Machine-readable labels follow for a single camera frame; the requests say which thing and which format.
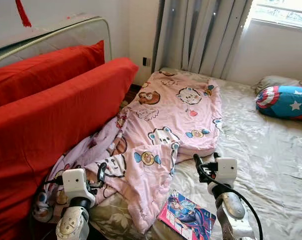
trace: blue pillow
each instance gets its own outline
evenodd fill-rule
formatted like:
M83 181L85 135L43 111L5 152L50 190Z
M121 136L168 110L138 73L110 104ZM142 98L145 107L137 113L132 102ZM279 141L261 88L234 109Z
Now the blue pillow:
M267 87L258 95L256 108L272 117L302 120L302 87Z

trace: wall socket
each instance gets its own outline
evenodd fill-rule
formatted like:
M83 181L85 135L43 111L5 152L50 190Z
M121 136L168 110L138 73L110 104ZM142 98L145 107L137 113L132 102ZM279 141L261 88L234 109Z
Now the wall socket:
M149 57L143 57L143 66L151 66L151 59Z

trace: red cushion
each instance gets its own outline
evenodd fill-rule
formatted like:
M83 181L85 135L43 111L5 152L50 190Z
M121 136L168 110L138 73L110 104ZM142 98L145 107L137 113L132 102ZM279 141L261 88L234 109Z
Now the red cushion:
M36 187L57 159L116 115L138 67L103 64L0 107L0 239L22 239Z
M104 64L103 41L72 46L0 68L0 106L51 88Z

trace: gray pillow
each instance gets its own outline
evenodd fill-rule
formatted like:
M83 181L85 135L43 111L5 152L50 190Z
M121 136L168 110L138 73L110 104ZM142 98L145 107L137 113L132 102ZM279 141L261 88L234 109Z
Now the gray pillow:
M256 95L258 95L260 91L272 86L302 87L302 81L293 78L272 75L272 76L265 76L264 78L262 78L262 80L260 80L257 84L253 85L251 88L254 89Z

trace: comic book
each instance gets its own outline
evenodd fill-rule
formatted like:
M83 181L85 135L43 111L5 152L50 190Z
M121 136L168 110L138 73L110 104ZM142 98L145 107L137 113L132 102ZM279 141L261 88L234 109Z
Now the comic book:
M209 240L216 216L173 190L158 219L187 240Z

